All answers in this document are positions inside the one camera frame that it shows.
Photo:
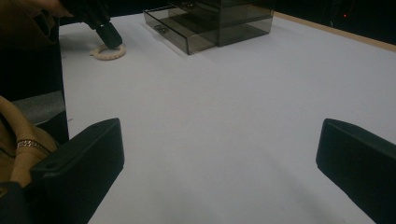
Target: hand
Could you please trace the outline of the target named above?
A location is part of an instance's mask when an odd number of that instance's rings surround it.
[[[20,2],[32,17],[38,15],[43,9],[54,17],[73,17],[59,0],[20,0]]]

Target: beige ring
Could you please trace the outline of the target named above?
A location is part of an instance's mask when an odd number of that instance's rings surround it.
[[[126,53],[126,49],[123,45],[119,45],[118,47],[116,47],[116,49],[118,49],[119,51],[113,54],[101,54],[101,52],[105,49],[108,49],[108,47],[103,44],[96,49],[91,50],[90,55],[99,60],[110,61],[118,59]]]

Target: white table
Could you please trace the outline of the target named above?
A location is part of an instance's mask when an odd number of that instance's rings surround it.
[[[274,18],[271,34],[187,56],[142,14],[127,54],[61,28],[69,132],[120,118],[125,166],[90,223],[373,223],[315,163],[322,121],[396,143],[396,53]]]

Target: acrylic storage box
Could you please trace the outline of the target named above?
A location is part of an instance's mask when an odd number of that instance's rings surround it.
[[[275,0],[175,1],[145,10],[146,24],[187,54],[271,31]]]

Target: brown sleeve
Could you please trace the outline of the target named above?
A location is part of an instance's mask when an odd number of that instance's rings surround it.
[[[40,14],[35,19],[43,21],[44,27],[21,8],[19,1],[0,0],[0,49],[40,49],[54,44],[50,40],[53,18]]]

